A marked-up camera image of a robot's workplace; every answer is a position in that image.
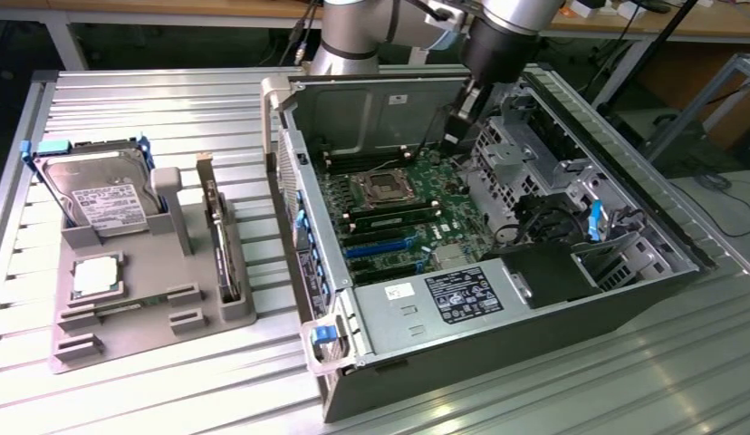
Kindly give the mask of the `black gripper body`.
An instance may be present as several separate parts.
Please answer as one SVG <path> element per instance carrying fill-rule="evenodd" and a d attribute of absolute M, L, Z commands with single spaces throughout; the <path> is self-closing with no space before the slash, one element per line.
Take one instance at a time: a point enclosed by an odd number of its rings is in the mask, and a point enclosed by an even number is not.
<path fill-rule="evenodd" d="M 461 61 L 479 85 L 514 83 L 537 46 L 537 34 L 521 34 L 475 18 L 462 45 Z"/>

